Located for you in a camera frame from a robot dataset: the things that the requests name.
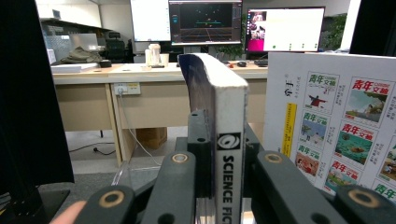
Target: paper cup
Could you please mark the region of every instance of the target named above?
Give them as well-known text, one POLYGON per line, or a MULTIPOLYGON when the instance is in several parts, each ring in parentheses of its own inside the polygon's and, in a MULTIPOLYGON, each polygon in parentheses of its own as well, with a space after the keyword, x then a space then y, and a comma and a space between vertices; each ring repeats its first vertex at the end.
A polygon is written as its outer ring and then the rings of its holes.
POLYGON ((165 67, 169 64, 169 54, 160 54, 161 64, 165 67))

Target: keyboard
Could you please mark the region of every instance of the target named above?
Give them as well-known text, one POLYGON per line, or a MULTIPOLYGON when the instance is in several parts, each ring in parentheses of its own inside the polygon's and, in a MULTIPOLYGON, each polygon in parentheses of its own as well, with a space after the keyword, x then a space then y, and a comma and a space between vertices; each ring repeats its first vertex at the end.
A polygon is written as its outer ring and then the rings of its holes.
POLYGON ((254 64, 256 64, 257 66, 268 66, 268 59, 254 60, 254 64))

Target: cardboard box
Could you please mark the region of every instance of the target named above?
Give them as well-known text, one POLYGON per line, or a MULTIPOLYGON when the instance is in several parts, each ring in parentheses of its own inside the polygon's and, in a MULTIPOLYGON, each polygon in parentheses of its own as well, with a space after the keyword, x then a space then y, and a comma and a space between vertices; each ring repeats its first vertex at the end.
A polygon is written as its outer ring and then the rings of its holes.
POLYGON ((136 137, 143 147, 158 149, 167 140, 167 128, 136 129, 136 137))

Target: book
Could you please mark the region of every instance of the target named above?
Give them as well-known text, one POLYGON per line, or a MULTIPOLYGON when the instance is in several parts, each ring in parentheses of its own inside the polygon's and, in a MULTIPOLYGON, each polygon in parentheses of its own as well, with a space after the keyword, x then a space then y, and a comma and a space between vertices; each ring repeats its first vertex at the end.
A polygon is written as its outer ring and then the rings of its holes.
POLYGON ((212 144, 215 223, 240 223, 248 83, 204 53, 178 56, 191 112, 204 110, 212 144))
POLYGON ((70 63, 59 64, 50 67, 52 73, 81 73, 98 67, 98 63, 70 63))
POLYGON ((272 52, 269 64, 264 149, 332 195, 355 184, 396 203, 396 58, 272 52))

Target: mouse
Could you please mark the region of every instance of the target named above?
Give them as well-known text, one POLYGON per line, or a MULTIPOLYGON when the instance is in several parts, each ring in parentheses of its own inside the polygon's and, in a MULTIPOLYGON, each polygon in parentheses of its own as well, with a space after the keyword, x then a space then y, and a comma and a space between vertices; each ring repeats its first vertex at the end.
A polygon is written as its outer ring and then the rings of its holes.
POLYGON ((238 62, 238 63, 236 64, 236 66, 238 66, 238 67, 246 67, 246 66, 247 66, 247 63, 246 63, 246 62, 238 62))

